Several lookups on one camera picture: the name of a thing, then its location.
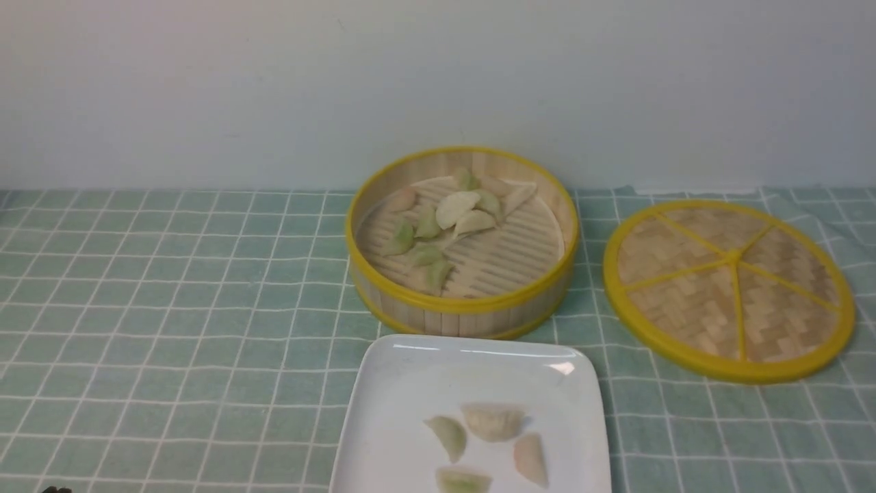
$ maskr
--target bamboo steamer basket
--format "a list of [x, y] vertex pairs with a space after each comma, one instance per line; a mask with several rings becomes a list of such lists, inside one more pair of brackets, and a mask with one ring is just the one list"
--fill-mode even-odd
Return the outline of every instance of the bamboo steamer basket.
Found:
[[[424, 292], [417, 268], [407, 266], [406, 255], [382, 257], [378, 251], [399, 215], [415, 223], [420, 208], [458, 191], [452, 175], [460, 167], [511, 185], [534, 182], [537, 190], [499, 228], [447, 247], [444, 254], [454, 269], [442, 294], [432, 296]], [[418, 191], [416, 205], [387, 211], [383, 201], [409, 185]], [[398, 332], [514, 339], [550, 317], [564, 298], [578, 227], [569, 193], [531, 161], [482, 147], [429, 150], [390, 164], [356, 193], [345, 225], [350, 276], [365, 306]]]

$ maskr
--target square plate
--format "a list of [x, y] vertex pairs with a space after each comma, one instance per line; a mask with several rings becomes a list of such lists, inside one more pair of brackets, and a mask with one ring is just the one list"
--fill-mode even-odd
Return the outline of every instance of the square plate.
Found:
[[[593, 365], [574, 349], [547, 344], [389, 335], [368, 348], [353, 387], [332, 473], [331, 493], [437, 492], [448, 466], [423, 424], [435, 415], [463, 422], [460, 405], [519, 404], [524, 432], [540, 432], [548, 491], [610, 493], [608, 439]], [[493, 478], [491, 491], [545, 491], [514, 467], [513, 441], [468, 433], [457, 465]]]

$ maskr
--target yellow rim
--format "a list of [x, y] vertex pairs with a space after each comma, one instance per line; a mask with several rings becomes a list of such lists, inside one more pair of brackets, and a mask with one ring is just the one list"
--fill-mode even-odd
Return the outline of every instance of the yellow rim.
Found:
[[[688, 207], [710, 207], [713, 209], [724, 209], [728, 211], [748, 214], [758, 219], [761, 219], [768, 224], [768, 227], [765, 228], [764, 231], [761, 231], [755, 237], [755, 239], [750, 241], [749, 246], [753, 244], [756, 239], [766, 233], [769, 228], [781, 229], [783, 232], [786, 232], [795, 239], [797, 239], [827, 268], [827, 271], [830, 274], [830, 278], [837, 286], [839, 306], [831, 304], [831, 306], [828, 308], [839, 313], [839, 320], [837, 321], [837, 329], [830, 336], [830, 339], [828, 339], [827, 342], [819, 346], [815, 351], [812, 351], [809, 354], [805, 354], [791, 361], [781, 361], [775, 363], [731, 361], [699, 352], [692, 347], [684, 345], [679, 340], [668, 336], [665, 332], [654, 326], [650, 322], [650, 320], [645, 318], [645, 316], [642, 315], [642, 313], [632, 303], [632, 301], [630, 301], [629, 297], [626, 294], [627, 289], [624, 288], [623, 284], [620, 281], [620, 275], [617, 269], [618, 250], [620, 249], [621, 243], [624, 241], [630, 231], [632, 231], [632, 229], [644, 219], [650, 217], [662, 218], [662, 216], [660, 215], [662, 212]], [[689, 236], [694, 240], [703, 242], [703, 240], [695, 234], [689, 234]], [[711, 245], [707, 245], [707, 247], [712, 250], [715, 249], [715, 247]], [[712, 264], [709, 264], [709, 266], [715, 267], [719, 264], [727, 264], [731, 265], [732, 267], [741, 266], [744, 268], [751, 268], [752, 266], [739, 262], [738, 257], [744, 251], [745, 249], [737, 252], [721, 252], [721, 255], [724, 256], [724, 260], [720, 262], [713, 262]], [[851, 337], [851, 333], [855, 325], [854, 298], [852, 297], [848, 283], [843, 277], [842, 271], [840, 271], [839, 267], [837, 267], [837, 264], [834, 263], [829, 255], [827, 255], [821, 248], [819, 248], [818, 245], [816, 245], [811, 239], [809, 239], [809, 237], [798, 231], [793, 226], [788, 225], [787, 223], [777, 218], [764, 214], [763, 212], [757, 211], [750, 207], [745, 207], [743, 205], [728, 204], [725, 202], [717, 201], [712, 202], [707, 200], [686, 200], [658, 204], [643, 211], [640, 211], [639, 213], [624, 221], [609, 238], [608, 244], [605, 248], [603, 271], [605, 281], [605, 294], [606, 296], [608, 296], [609, 301], [611, 302], [611, 306], [618, 313], [621, 321], [630, 328], [630, 330], [636, 335], [636, 337], [638, 337], [643, 343], [651, 347], [654, 351], [662, 354], [670, 360], [675, 361], [676, 363], [686, 368], [690, 368], [697, 373], [701, 373], [703, 375], [707, 375], [721, 380], [729, 380], [742, 383], [777, 383], [796, 380], [806, 375], [810, 375], [816, 372], [819, 368], [826, 365], [834, 357], [836, 357], [837, 354], [839, 354], [839, 352], [845, 346], [846, 342], [848, 342], [849, 338]], [[732, 273], [734, 282], [738, 282], [738, 276], [735, 268], [733, 269]], [[770, 275], [770, 277], [775, 278], [776, 280], [780, 279], [772, 275]], [[809, 299], [813, 299], [814, 295], [811, 295], [806, 291], [801, 292], [801, 294], [803, 293], [806, 293], [804, 296], [809, 297]], [[818, 299], [816, 302], [823, 304], [823, 300], [821, 299]], [[738, 313], [741, 312], [741, 305], [739, 305], [738, 303], [736, 310]], [[737, 317], [737, 319], [739, 325], [741, 326], [742, 318]]]
[[[375, 306], [374, 304], [372, 304], [371, 300], [368, 299], [368, 297], [362, 292], [361, 289], [359, 289], [358, 284], [356, 284], [355, 286], [356, 286], [356, 293], [358, 293], [359, 298], [362, 299], [362, 303], [364, 303], [365, 307], [368, 308], [368, 310], [371, 311], [371, 313], [375, 317], [377, 317], [378, 320], [383, 322], [384, 325], [393, 329], [396, 332], [402, 332], [405, 334], [423, 335], [424, 332], [418, 331], [417, 329], [414, 329], [410, 325], [402, 324], [401, 322], [399, 322], [395, 318], [392, 318], [392, 317], [386, 315], [385, 313], [383, 313], [381, 310], [378, 310], [378, 307]], [[526, 325], [521, 325], [520, 327], [517, 327], [515, 329], [511, 329], [508, 332], [502, 332], [502, 333], [499, 333], [496, 335], [491, 335], [490, 337], [486, 337], [486, 338], [482, 338], [482, 339], [504, 339], [504, 340], [517, 339], [518, 337], [535, 330], [536, 328], [538, 328], [539, 325], [543, 324], [545, 320], [550, 318], [550, 316], [554, 313], [554, 311], [556, 311], [556, 309], [560, 307], [560, 304], [562, 303], [563, 298], [566, 297], [568, 292], [569, 291], [567, 289], [564, 289], [563, 295], [560, 297], [560, 299], [557, 300], [556, 303], [554, 303], [552, 306], [550, 306], [544, 312], [544, 314], [542, 314], [540, 317], [536, 318], [532, 322], [530, 322]]]
[[[459, 152], [459, 151], [470, 151], [470, 152], [479, 152], [486, 154], [495, 154], [499, 156], [503, 156], [507, 159], [517, 161], [532, 170], [536, 171], [540, 175], [544, 176], [545, 179], [550, 181], [558, 190], [562, 193], [562, 198], [566, 203], [566, 206], [569, 207], [569, 210], [572, 213], [573, 217], [573, 227], [575, 228], [572, 231], [572, 242], [568, 248], [566, 248], [565, 254], [562, 256], [559, 262], [554, 265], [554, 267], [544, 276], [542, 276], [536, 282], [527, 285], [524, 288], [518, 289], [516, 291], [512, 291], [510, 293], [505, 293], [504, 295], [497, 297], [486, 297], [486, 298], [476, 298], [476, 299], [457, 299], [457, 298], [442, 298], [442, 297], [432, 297], [430, 295], [425, 295], [423, 293], [414, 291], [412, 289], [405, 288], [404, 286], [399, 286], [395, 282], [390, 281], [388, 278], [380, 274], [371, 264], [365, 259], [362, 252], [359, 251], [358, 246], [356, 245], [356, 238], [354, 236], [353, 231], [353, 219], [352, 212], [356, 209], [357, 204], [359, 202], [360, 197], [363, 192], [368, 189], [376, 180], [378, 180], [381, 176], [385, 175], [391, 169], [400, 166], [401, 164], [419, 159], [424, 156], [428, 156], [430, 154], [442, 154], [442, 153], [450, 153], [450, 152]], [[428, 151], [424, 151], [417, 154], [411, 154], [404, 158], [395, 161], [394, 163], [386, 166], [377, 172], [374, 176], [372, 176], [362, 188], [356, 193], [353, 197], [353, 202], [350, 205], [350, 211], [347, 213], [347, 218], [344, 222], [344, 235], [347, 240], [347, 249], [350, 251], [350, 261], [359, 269], [359, 272], [362, 275], [377, 286], [379, 289], [387, 293], [388, 295], [417, 308], [421, 308], [424, 310], [430, 311], [442, 311], [445, 313], [456, 313], [456, 314], [471, 314], [471, 313], [489, 313], [491, 311], [500, 311], [506, 310], [508, 308], [512, 308], [513, 306], [518, 306], [528, 301], [529, 299], [537, 296], [541, 293], [547, 286], [552, 285], [554, 282], [559, 280], [560, 277], [563, 276], [564, 273], [568, 272], [572, 268], [572, 264], [575, 262], [575, 251], [578, 248], [578, 219], [577, 219], [577, 208], [575, 202], [572, 200], [572, 197], [569, 196], [569, 193], [566, 191], [565, 187], [554, 178], [553, 175], [548, 173], [541, 166], [531, 162], [527, 159], [524, 159], [518, 155], [506, 153], [504, 151], [498, 151], [495, 149], [490, 149], [488, 147], [477, 147], [477, 146], [457, 146], [457, 147], [442, 147], [438, 149], [431, 149]]]

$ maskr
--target bamboo steamer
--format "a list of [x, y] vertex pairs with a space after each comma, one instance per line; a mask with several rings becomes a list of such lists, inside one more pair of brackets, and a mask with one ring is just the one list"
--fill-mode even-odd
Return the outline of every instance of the bamboo steamer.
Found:
[[[511, 185], [534, 182], [537, 190], [499, 228], [448, 246], [454, 269], [441, 295], [431, 296], [406, 255], [378, 251], [399, 217], [415, 223], [420, 208], [458, 191], [451, 176], [460, 167]], [[389, 212], [384, 201], [409, 185], [416, 205]], [[468, 146], [407, 156], [378, 172], [353, 198], [345, 229], [351, 278], [382, 322], [399, 332], [488, 339], [517, 338], [550, 317], [571, 281], [579, 241], [575, 203], [556, 178], [519, 156]]]
[[718, 201], [655, 205], [609, 239], [605, 291], [639, 339], [714, 378], [785, 382], [832, 360], [854, 327], [837, 265], [806, 235]]

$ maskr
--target yellow spoke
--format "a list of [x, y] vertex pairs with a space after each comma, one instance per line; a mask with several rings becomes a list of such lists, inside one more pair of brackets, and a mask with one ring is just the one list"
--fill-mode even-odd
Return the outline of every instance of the yellow spoke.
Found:
[[681, 270], [676, 270], [670, 272], [668, 274], [658, 275], [657, 277], [652, 277], [650, 279], [646, 279], [644, 281], [633, 282], [632, 284], [628, 284], [624, 286], [624, 291], [630, 292], [635, 291], [636, 289], [647, 288], [648, 286], [653, 286], [663, 281], [668, 281], [669, 279], [673, 279], [675, 277], [680, 277], [682, 275], [693, 274], [695, 272], [699, 272], [701, 270], [709, 270], [710, 268], [718, 268], [727, 263], [727, 259], [721, 259], [720, 261], [714, 261], [703, 265], [698, 265], [694, 267], [683, 268]]
[[815, 295], [814, 293], [810, 293], [809, 291], [801, 288], [800, 286], [794, 284], [793, 282], [788, 282], [788, 281], [782, 279], [781, 277], [773, 274], [772, 272], [764, 270], [760, 267], [757, 267], [757, 266], [750, 264], [748, 262], [745, 262], [745, 261], [741, 261], [739, 264], [742, 265], [742, 267], [747, 268], [748, 270], [752, 271], [754, 274], [761, 275], [763, 277], [766, 277], [767, 279], [772, 279], [773, 281], [776, 281], [777, 283], [781, 284], [782, 286], [784, 286], [788, 289], [791, 289], [793, 292], [797, 293], [798, 295], [806, 297], [809, 300], [811, 300], [817, 304], [820, 304], [821, 306], [823, 306], [824, 308], [826, 308], [830, 311], [839, 311], [839, 307], [834, 305], [830, 301], [825, 300], [825, 299]]
[[749, 248], [753, 247], [755, 243], [757, 243], [761, 238], [764, 237], [765, 234], [769, 232], [769, 230], [773, 229], [773, 225], [766, 225], [762, 230], [760, 230], [757, 234], [754, 235], [754, 238], [748, 240], [748, 243], [739, 249], [739, 256], [745, 255], [745, 252], [748, 251]]
[[678, 231], [684, 233], [685, 236], [691, 238], [692, 240], [696, 241], [697, 243], [706, 247], [707, 249], [711, 250], [712, 252], [715, 252], [718, 255], [724, 255], [723, 250], [721, 250], [717, 246], [712, 245], [707, 239], [696, 234], [695, 232], [691, 231], [690, 229], [676, 223], [672, 219], [664, 216], [663, 214], [654, 214], [654, 216], [657, 217], [660, 221], [663, 221], [664, 223], [668, 224], [670, 227], [674, 227]]
[[742, 288], [739, 286], [739, 262], [734, 261], [730, 265], [730, 274], [733, 281], [733, 310], [736, 312], [736, 337], [739, 348], [739, 360], [746, 361], [745, 354], [745, 321], [742, 313]]

